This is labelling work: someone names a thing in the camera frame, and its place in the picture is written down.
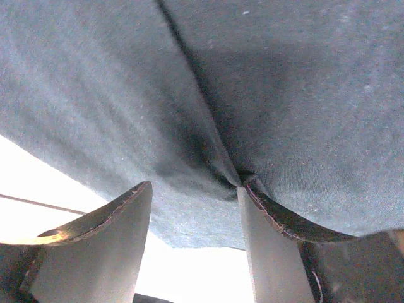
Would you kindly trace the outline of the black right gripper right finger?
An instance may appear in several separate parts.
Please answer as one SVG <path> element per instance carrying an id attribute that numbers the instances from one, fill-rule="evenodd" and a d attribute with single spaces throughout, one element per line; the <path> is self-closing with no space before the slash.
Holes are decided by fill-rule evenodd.
<path id="1" fill-rule="evenodd" d="M 256 175 L 237 190 L 256 302 L 402 302 L 403 231 L 355 237 L 273 201 Z"/>

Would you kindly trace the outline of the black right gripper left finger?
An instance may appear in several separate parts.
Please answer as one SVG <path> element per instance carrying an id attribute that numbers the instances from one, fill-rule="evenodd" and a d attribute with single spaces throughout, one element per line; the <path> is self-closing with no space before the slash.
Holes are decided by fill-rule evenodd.
<path id="1" fill-rule="evenodd" d="M 141 182 L 37 237 L 2 240 L 1 302 L 132 302 L 152 197 Z"/>

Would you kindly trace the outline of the black t-shirt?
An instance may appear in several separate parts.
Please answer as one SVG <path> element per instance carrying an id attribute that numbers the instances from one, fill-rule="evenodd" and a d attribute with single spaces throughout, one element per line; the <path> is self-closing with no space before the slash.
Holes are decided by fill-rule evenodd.
<path id="1" fill-rule="evenodd" d="M 237 186 L 403 226 L 402 1 L 2 1 L 1 135 L 174 247 L 242 247 Z"/>

